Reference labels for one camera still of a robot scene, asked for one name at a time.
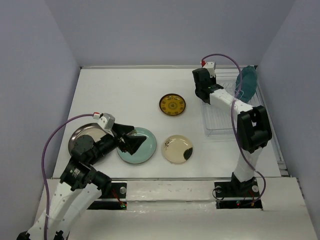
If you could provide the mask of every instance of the white wire rack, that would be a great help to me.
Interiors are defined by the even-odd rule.
[[[217,83],[220,84],[229,94],[233,96],[235,95],[236,84],[234,81],[222,81]],[[230,114],[224,112],[223,110],[215,106],[204,103],[203,101],[201,102],[204,134],[208,137],[233,135]],[[254,94],[254,96],[251,98],[248,104],[255,107],[261,105],[257,93]]]

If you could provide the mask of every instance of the beige plate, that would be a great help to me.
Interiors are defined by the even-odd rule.
[[[89,123],[79,127],[69,139],[68,151],[70,154],[71,150],[74,149],[77,138],[82,135],[89,135],[95,142],[98,142],[104,135],[106,135],[106,132],[102,130],[98,123]]]
[[[192,142],[182,135],[168,137],[162,145],[164,157],[171,163],[182,164],[192,155]]]

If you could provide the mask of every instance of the silver plate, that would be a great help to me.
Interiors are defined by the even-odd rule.
[[[83,135],[89,135],[93,138],[95,142],[99,141],[107,133],[97,124],[97,123],[89,123],[79,127],[75,132],[71,135],[68,142],[68,151],[71,155],[71,150],[75,146],[75,142],[78,137]]]

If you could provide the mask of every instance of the teal plate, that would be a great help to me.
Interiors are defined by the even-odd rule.
[[[146,140],[142,143],[135,154],[130,155],[128,152],[122,152],[119,148],[116,149],[120,158],[130,164],[141,164],[147,161],[156,151],[157,141],[155,136],[148,129],[135,127],[135,136],[145,136]]]

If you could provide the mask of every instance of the wall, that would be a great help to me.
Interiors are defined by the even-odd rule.
[[[2,1],[0,32],[0,233],[12,240],[33,224],[42,149],[68,117],[80,70],[43,0]],[[47,152],[49,177],[61,139]]]
[[[294,0],[46,0],[80,66],[258,64]],[[218,58],[219,64],[231,63]]]
[[[320,1],[297,0],[259,66],[259,81],[290,174],[320,238]]]

